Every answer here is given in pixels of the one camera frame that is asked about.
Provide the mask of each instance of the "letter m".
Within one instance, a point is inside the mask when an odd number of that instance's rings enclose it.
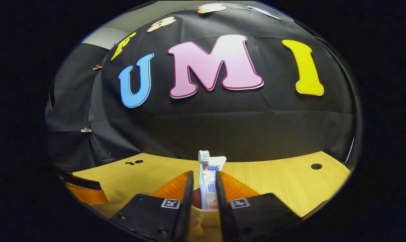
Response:
[[[223,35],[216,40],[210,53],[193,42],[170,48],[168,53],[173,55],[175,61],[175,86],[170,90],[170,96],[183,98],[197,92],[197,85],[189,78],[189,69],[205,89],[213,90],[222,63],[225,66],[224,88],[243,90],[261,87],[264,80],[255,72],[244,44],[246,40],[243,35]]]

